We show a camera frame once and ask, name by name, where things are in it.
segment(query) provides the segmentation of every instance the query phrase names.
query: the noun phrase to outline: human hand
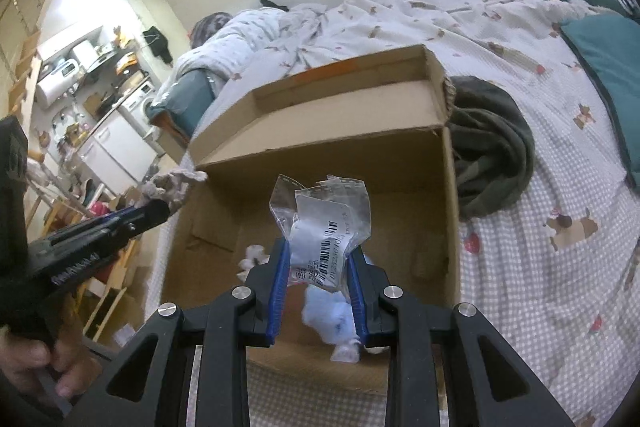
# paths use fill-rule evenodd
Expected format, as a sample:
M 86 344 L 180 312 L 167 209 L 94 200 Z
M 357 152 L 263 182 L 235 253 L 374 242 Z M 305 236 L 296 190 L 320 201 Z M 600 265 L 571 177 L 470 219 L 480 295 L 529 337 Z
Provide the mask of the human hand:
M 71 399 L 84 393 L 100 375 L 102 367 L 82 344 L 82 325 L 70 306 L 65 306 L 62 326 L 53 350 L 41 341 L 20 338 L 8 327 L 0 329 L 0 370 L 23 394 L 51 405 L 35 369 L 51 364 L 62 376 L 56 384 L 56 393 Z

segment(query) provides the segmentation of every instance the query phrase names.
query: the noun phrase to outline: hanging black cloth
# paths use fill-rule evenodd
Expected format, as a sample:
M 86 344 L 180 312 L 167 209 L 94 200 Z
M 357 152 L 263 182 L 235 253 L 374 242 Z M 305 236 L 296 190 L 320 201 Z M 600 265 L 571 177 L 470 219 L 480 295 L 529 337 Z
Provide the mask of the hanging black cloth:
M 162 35 L 162 32 L 155 26 L 151 26 L 148 30 L 143 31 L 142 34 L 145 36 L 145 41 L 149 45 L 154 57 L 160 57 L 165 64 L 172 66 L 174 58 L 169 52 L 169 42 L 166 37 Z

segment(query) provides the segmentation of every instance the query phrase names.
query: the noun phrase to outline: washing machine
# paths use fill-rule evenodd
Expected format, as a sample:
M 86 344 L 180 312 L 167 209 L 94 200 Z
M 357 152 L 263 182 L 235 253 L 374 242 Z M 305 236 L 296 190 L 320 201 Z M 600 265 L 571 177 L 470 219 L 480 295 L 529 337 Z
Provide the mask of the washing machine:
M 156 152 L 163 154 L 164 150 L 153 139 L 154 126 L 149 123 L 145 113 L 155 96 L 154 84 L 145 80 L 120 104 L 118 111 Z

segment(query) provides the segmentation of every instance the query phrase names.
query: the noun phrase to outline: white label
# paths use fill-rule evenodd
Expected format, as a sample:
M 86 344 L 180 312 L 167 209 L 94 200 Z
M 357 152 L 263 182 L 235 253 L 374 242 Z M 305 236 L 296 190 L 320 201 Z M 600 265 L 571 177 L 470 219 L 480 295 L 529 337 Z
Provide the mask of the white label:
M 296 206 L 298 220 L 289 235 L 292 279 L 335 291 L 353 237 L 351 209 L 300 194 L 296 195 Z

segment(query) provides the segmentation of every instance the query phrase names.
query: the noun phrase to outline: barcode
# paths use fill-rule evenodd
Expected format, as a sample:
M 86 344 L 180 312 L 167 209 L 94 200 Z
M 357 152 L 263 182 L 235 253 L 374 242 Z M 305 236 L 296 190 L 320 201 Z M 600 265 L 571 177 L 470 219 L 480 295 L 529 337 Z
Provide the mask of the barcode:
M 326 274 L 329 270 L 329 256 L 331 254 L 331 241 L 327 239 L 326 241 L 322 241 L 320 243 L 320 265 L 318 274 L 318 282 L 324 284 L 324 280 L 326 279 Z
M 338 232 L 338 223 L 335 221 L 329 221 L 326 225 L 326 230 L 324 230 L 324 235 L 334 235 Z

